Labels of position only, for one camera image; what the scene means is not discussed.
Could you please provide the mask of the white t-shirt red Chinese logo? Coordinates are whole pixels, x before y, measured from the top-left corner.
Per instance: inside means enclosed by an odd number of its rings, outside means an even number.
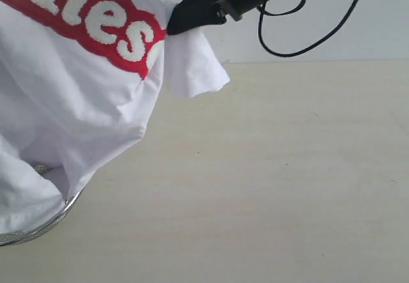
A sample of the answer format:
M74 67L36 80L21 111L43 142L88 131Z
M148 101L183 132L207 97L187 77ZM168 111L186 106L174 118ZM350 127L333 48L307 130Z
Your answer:
M164 84L191 98L229 77L161 0L1 0L1 232L53 217L144 136Z

